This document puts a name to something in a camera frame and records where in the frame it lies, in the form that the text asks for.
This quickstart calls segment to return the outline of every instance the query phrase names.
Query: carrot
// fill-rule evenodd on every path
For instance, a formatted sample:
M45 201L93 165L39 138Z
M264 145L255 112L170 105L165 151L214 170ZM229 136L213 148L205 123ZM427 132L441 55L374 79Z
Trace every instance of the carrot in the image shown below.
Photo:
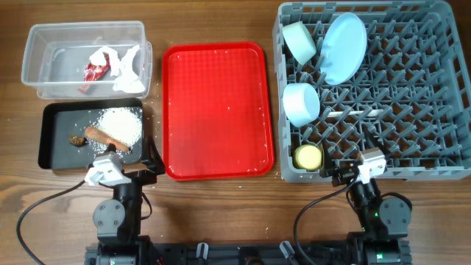
M127 147L125 144L112 138L111 136L107 135L106 133L102 132L101 130L95 127L87 127L87 129L85 129L85 136L101 144L114 144L116 146L116 149L122 152L130 151L130 148Z

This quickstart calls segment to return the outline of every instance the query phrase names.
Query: tray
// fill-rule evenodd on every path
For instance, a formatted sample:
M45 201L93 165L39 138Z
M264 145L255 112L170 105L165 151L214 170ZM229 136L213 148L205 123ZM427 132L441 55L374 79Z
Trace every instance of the tray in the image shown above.
M39 143L39 167L76 169L92 163L98 153L94 152L91 145L75 147L68 142L68 136L84 136L83 128L97 120L101 110L111 107L130 107L142 121L142 102L139 99L108 99L47 105L43 112ZM141 159L142 137L131 146L131 150L131 153L123 154L121 158L125 164L137 163Z
M163 161L175 180L253 177L274 163L263 50L173 46L163 56Z
M358 72L328 85L319 70L322 42L344 12L366 26L368 46ZM302 21L317 55L296 63L281 28ZM278 96L286 85L308 82L319 94L323 114L308 126L290 124L280 100L278 131L282 177L289 182L327 182L319 171L296 169L292 153L300 144L326 140L338 166L365 149L367 128L391 151L387 172L401 180L457 180L471 174L471 84L453 11L444 1L346 1L284 3L273 27ZM351 110L384 110L377 118L348 116ZM328 111L343 111L327 118Z

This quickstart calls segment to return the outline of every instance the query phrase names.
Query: wood grain surface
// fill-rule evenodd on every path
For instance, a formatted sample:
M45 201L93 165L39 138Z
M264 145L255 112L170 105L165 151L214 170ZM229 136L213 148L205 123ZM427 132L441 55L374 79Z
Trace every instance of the wood grain surface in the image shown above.
M161 57L170 46L252 40L266 54L272 123L278 118L272 27L281 1L7 1L0 5L0 264L33 264L15 234L21 212L33 202L83 179L84 171L52 172L38 167L44 107L34 88L20 81L29 29L34 24L139 20L154 49L152 89L145 127L161 150ZM467 1L452 1L461 44L470 62L471 28ZM274 130L274 139L278 135ZM155 243L273 243L293 240L292 225L308 202L334 191L330 184L290 184L277 162L264 177L176 183L160 176L144 190L154 213L142 234ZM414 204L409 237L414 264L471 264L471 179L439 182L380 181L382 192L397 191ZM85 247L96 245L92 213L112 192L84 185L44 203L24 220L27 244L46 264L82 264ZM303 241L344 239L360 230L344 196L309 210L300 222Z

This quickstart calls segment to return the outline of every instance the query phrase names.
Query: clear plastic container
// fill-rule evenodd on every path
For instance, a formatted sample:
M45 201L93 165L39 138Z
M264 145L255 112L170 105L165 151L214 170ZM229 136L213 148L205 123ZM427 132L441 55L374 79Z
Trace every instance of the clear plastic container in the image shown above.
M121 59L135 45L141 48L132 69L146 90L143 93L114 91L115 78L107 71L98 81L84 82L89 57L102 46L118 52ZM140 21L38 24L29 31L21 81L38 90L41 99L145 98L152 77L152 46ZM86 93L78 88L90 85Z

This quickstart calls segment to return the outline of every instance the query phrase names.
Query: light blue plate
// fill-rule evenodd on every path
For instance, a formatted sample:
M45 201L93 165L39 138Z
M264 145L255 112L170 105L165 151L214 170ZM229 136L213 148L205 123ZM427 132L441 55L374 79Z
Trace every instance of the light blue plate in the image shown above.
M366 52L366 28L353 13L340 15L330 26L322 43L321 72L329 85L341 84L356 73Z

